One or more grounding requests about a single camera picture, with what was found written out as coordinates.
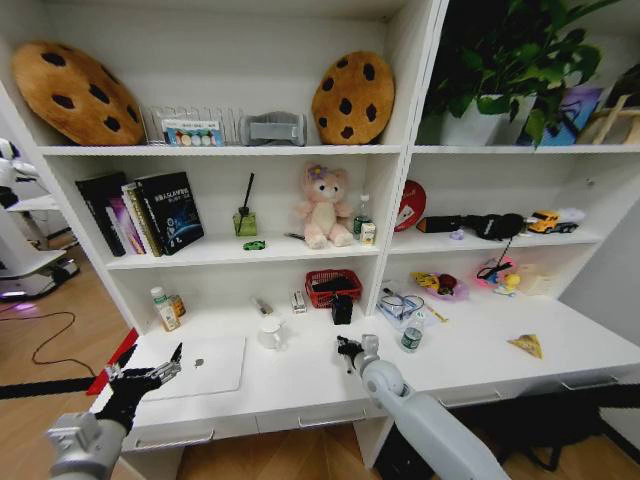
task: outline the red basket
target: red basket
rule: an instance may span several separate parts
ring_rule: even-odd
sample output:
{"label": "red basket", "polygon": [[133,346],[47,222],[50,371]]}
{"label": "red basket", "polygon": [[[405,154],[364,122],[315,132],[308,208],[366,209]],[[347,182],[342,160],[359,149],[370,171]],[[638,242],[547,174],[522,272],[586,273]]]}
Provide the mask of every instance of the red basket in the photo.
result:
{"label": "red basket", "polygon": [[[333,280],[337,277],[345,277],[349,280],[355,288],[351,290],[337,290],[335,292],[314,292],[313,285],[319,283],[325,283]],[[311,303],[316,308],[331,308],[331,298],[334,294],[349,295],[354,301],[360,298],[362,293],[362,284],[358,280],[357,275],[351,270],[320,270],[318,272],[307,273],[307,278],[304,282],[304,288],[307,290],[307,295],[311,299]]]}

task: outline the white bookshelf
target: white bookshelf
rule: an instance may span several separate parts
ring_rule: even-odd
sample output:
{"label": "white bookshelf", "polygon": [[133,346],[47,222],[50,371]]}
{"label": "white bookshelf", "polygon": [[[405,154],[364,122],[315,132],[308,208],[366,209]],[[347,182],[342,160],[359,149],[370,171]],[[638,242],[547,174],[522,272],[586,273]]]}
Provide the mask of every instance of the white bookshelf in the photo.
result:
{"label": "white bookshelf", "polygon": [[[375,319],[383,279],[406,282],[418,266],[464,277],[487,255],[504,248],[506,242],[485,241],[471,231],[462,241],[413,228],[394,233],[407,178],[427,190],[427,215],[584,209],[587,218],[574,233],[518,237],[512,245],[511,256],[537,263],[554,275],[549,301],[557,302],[640,197],[638,145],[534,149],[414,144],[448,0],[184,0],[180,8],[172,0],[7,3],[0,17],[0,111],[125,320],[140,333],[155,328],[148,291],[157,284],[183,295],[188,310],[194,306],[197,315],[191,315],[185,328],[197,330],[209,314],[243,316],[243,302],[251,294],[277,297],[286,304],[289,290],[302,288],[310,270],[351,268],[363,283],[358,312]],[[622,4],[635,8],[633,0]],[[626,10],[620,5],[603,10],[587,25],[590,41],[601,46],[604,55],[596,83],[612,83],[630,66],[632,52],[640,46],[635,23],[627,21],[617,29],[621,11]],[[142,105],[209,104],[253,114],[303,112],[308,146],[69,145],[31,113],[12,78],[12,52],[34,39],[86,50]],[[208,55],[202,55],[203,49]],[[310,111],[313,93],[326,68],[355,50],[377,52],[390,63],[396,84],[391,120],[378,145],[321,145]],[[282,235],[302,231],[292,208],[302,199],[299,178],[307,161],[346,168],[351,182],[348,200],[354,206],[360,193],[370,193],[378,229],[374,247],[310,250]],[[113,170],[129,178],[186,171],[206,236],[173,256],[114,258],[75,187],[76,180]],[[250,172],[256,172],[251,198],[260,228],[256,239],[267,242],[262,251],[244,251],[242,244],[253,238],[236,239],[231,233],[231,216],[243,199]],[[229,298],[236,299],[235,307],[228,304]],[[218,311],[220,305],[225,305],[224,311]],[[517,315],[520,308],[535,311],[536,305],[513,302],[509,311]],[[541,307],[540,313],[548,310]],[[316,314],[328,318],[328,312]]]}

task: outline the book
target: book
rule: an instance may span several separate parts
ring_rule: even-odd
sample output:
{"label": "book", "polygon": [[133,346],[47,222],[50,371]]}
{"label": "book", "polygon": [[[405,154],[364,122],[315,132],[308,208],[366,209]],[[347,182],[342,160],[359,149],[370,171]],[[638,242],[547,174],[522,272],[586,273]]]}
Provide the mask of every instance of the book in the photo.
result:
{"label": "book", "polygon": [[121,186],[125,183],[123,172],[107,173],[76,181],[80,195],[87,204],[100,233],[102,233],[109,250],[116,257],[124,255],[125,248],[118,238],[115,226],[107,215],[106,207],[110,206],[108,198],[118,195]]}
{"label": "book", "polygon": [[186,172],[149,175],[135,182],[166,255],[204,235]]}
{"label": "book", "polygon": [[115,230],[116,235],[118,236],[118,240],[120,241],[120,244],[124,247],[124,252],[128,255],[133,255],[135,253],[133,250],[133,247],[128,242],[126,235],[122,231],[122,228],[120,228],[120,224],[118,223],[116,214],[113,212],[113,208],[112,207],[104,207],[104,208],[107,212],[107,216],[109,217],[109,220],[111,221],[111,224],[113,225],[113,229]]}
{"label": "book", "polygon": [[116,222],[122,231],[122,234],[125,236],[126,241],[133,248],[133,253],[137,255],[142,255],[145,253],[144,245],[142,245],[142,240],[140,239],[140,235],[138,235],[138,231],[136,230],[136,226],[133,224],[133,220],[129,216],[129,211],[124,204],[124,200],[122,196],[110,197],[109,203],[111,204],[111,208],[113,209],[113,214],[116,218]]}
{"label": "book", "polygon": [[153,226],[151,224],[151,218],[147,213],[147,209],[144,206],[144,202],[138,192],[138,187],[135,183],[129,183],[122,186],[122,193],[124,196],[125,205],[131,212],[131,218],[138,227],[138,231],[142,235],[142,241],[145,243],[145,249],[147,253],[153,254],[154,257],[162,256],[162,249],[160,243],[153,233]]}

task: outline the book spine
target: book spine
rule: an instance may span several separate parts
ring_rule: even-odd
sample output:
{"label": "book spine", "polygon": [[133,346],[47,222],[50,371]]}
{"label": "book spine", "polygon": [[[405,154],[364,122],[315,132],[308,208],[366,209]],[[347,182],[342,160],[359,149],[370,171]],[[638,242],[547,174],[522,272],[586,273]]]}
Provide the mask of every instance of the book spine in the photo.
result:
{"label": "book spine", "polygon": [[116,218],[116,214],[114,213],[113,208],[112,207],[105,207],[105,210],[107,212],[107,216],[109,217],[109,220],[111,220],[111,225],[113,225],[113,229],[115,230],[116,235],[118,236],[118,240],[120,241],[120,243],[124,247],[125,253],[128,254],[128,255],[135,254],[135,251],[133,250],[133,247],[127,241],[127,237],[124,235],[124,232],[120,228],[120,224],[118,223],[118,219]]}
{"label": "book spine", "polygon": [[123,256],[125,254],[124,246],[120,243],[113,225],[111,225],[110,222],[107,222],[108,218],[105,219],[106,212],[104,213],[104,216],[99,215],[98,210],[96,209],[96,206],[93,204],[91,199],[84,195],[84,192],[82,191],[82,188],[80,188],[80,186],[78,186],[78,188],[80,190],[80,193],[82,194],[82,197],[84,198],[84,202],[87,204],[89,212],[91,212],[93,219],[98,225],[100,233],[102,233],[102,237],[109,247],[109,250],[111,250],[111,253],[115,257]]}
{"label": "book spine", "polygon": [[151,222],[148,215],[146,215],[145,208],[140,201],[140,192],[138,192],[137,190],[128,190],[127,193],[129,195],[129,198],[131,199],[131,203],[133,204],[136,216],[140,220],[140,225],[142,226],[144,236],[147,237],[147,240],[149,241],[151,253],[153,253],[154,257],[161,257],[162,249],[160,248],[160,244],[153,233]]}
{"label": "book spine", "polygon": [[149,239],[145,235],[142,224],[140,222],[140,218],[138,218],[138,214],[133,207],[133,202],[129,197],[129,191],[124,188],[122,189],[122,201],[124,202],[124,206],[127,208],[127,212],[129,212],[129,217],[131,217],[131,221],[133,222],[133,226],[135,227],[136,232],[138,232],[138,237],[140,237],[142,247],[144,248],[144,253],[151,253],[152,249],[151,244],[149,243]]}
{"label": "book spine", "polygon": [[162,231],[160,230],[160,225],[158,225],[158,220],[153,211],[153,208],[151,207],[151,202],[149,202],[149,199],[144,195],[144,191],[141,191],[140,193],[142,194],[142,199],[144,200],[144,203],[147,206],[147,211],[149,212],[149,216],[151,217],[151,223],[153,224],[154,233],[156,235],[156,238],[159,240],[161,244],[162,251],[165,253],[165,255],[172,255],[173,252],[169,250],[169,246],[167,245],[167,242],[162,236]]}

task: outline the cookie pillow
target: cookie pillow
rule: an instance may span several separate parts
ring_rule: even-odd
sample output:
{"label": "cookie pillow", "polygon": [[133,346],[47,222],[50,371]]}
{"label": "cookie pillow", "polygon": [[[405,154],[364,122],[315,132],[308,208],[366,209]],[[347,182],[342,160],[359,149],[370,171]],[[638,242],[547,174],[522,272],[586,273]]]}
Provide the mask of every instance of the cookie pillow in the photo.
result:
{"label": "cookie pillow", "polygon": [[386,127],[395,88],[387,63],[372,52],[345,55],[322,77],[311,111],[323,143],[361,145]]}
{"label": "cookie pillow", "polygon": [[133,96],[83,51],[58,43],[27,43],[15,52],[12,66],[29,107],[73,142],[135,145],[142,139]]}

